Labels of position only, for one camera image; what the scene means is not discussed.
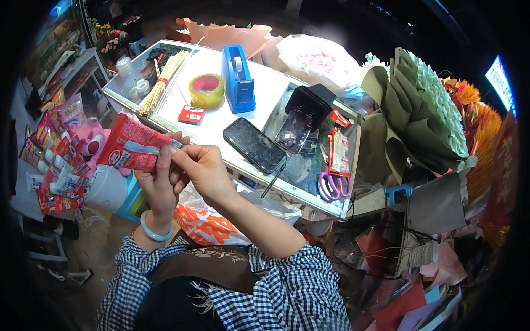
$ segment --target white bucket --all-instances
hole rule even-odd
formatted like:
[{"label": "white bucket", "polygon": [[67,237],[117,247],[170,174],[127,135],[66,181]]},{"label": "white bucket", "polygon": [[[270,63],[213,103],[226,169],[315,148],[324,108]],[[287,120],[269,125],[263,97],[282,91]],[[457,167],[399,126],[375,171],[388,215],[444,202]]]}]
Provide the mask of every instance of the white bucket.
[{"label": "white bucket", "polygon": [[85,196],[85,203],[94,207],[115,211],[127,197],[127,179],[108,165],[100,164],[96,169],[94,184]]}]

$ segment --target blue tape dispenser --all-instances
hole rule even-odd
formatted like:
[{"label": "blue tape dispenser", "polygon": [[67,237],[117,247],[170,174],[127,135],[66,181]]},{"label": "blue tape dispenser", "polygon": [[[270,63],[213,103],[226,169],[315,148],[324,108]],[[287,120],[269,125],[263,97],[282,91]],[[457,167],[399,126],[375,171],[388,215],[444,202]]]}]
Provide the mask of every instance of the blue tape dispenser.
[{"label": "blue tape dispenser", "polygon": [[250,78],[241,46],[225,46],[222,61],[221,76],[225,80],[225,95],[232,113],[254,111],[256,109],[254,80]]}]

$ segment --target phone holder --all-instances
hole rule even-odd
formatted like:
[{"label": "phone holder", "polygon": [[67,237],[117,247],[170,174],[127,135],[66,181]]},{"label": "phone holder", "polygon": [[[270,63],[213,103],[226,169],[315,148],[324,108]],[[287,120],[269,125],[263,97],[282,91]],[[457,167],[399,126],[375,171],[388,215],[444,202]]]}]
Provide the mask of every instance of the phone holder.
[{"label": "phone holder", "polygon": [[331,103],[336,98],[333,92],[322,84],[299,86],[287,102],[285,112],[289,114],[294,110],[306,114],[312,119],[310,132],[314,132],[332,111]]}]

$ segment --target blue and white checkered sleeve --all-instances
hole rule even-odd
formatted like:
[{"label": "blue and white checkered sleeve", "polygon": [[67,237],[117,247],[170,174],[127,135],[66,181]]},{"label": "blue and white checkered sleeve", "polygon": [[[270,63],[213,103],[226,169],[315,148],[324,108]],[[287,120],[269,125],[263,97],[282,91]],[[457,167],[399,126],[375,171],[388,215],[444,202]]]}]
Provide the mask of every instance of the blue and white checkered sleeve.
[{"label": "blue and white checkered sleeve", "polygon": [[351,330],[338,293],[339,275],[320,248],[306,243],[292,256],[279,259],[252,245],[249,263],[252,272],[269,280],[256,283],[254,298],[267,296],[287,329]]},{"label": "blue and white checkered sleeve", "polygon": [[149,253],[132,236],[124,237],[116,255],[116,273],[96,314],[98,330],[133,330],[136,313],[151,288],[146,274],[167,257],[184,252],[189,245],[173,243]]}]

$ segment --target checkered shirt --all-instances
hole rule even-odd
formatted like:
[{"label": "checkered shirt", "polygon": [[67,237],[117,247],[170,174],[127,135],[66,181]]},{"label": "checkered shirt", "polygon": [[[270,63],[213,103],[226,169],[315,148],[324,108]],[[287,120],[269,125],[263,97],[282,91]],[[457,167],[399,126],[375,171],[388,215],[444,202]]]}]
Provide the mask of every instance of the checkered shirt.
[{"label": "checkered shirt", "polygon": [[[151,288],[146,274],[190,246],[177,241],[148,253],[127,236],[116,255],[116,273],[98,309],[98,330],[133,330],[140,304]],[[248,248],[260,278],[253,294],[211,288],[208,295],[227,330],[351,330],[337,291],[338,274],[320,248],[309,244],[294,255],[270,258]]]}]

